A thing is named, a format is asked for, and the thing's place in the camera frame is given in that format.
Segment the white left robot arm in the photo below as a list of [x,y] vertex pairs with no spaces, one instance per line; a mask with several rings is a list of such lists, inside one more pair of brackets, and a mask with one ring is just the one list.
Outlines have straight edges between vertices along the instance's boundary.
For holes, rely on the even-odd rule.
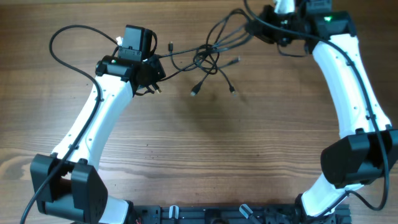
[[135,96],[159,90],[165,77],[156,54],[157,36],[128,25],[91,76],[93,88],[67,135],[51,154],[36,155],[30,165],[34,195],[21,216],[39,212],[74,223],[140,223],[134,204],[110,196],[98,167],[104,146],[125,107]]

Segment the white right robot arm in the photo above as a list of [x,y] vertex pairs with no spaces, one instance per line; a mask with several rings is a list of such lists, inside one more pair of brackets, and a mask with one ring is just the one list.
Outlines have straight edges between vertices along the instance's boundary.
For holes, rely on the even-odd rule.
[[298,198],[303,220],[315,222],[334,214],[344,199],[377,179],[383,179],[384,186],[375,210],[382,210],[397,161],[397,130],[368,80],[349,13],[333,11],[330,1],[276,1],[254,14],[247,30],[280,47],[303,40],[335,106],[340,138],[323,150],[321,176]]

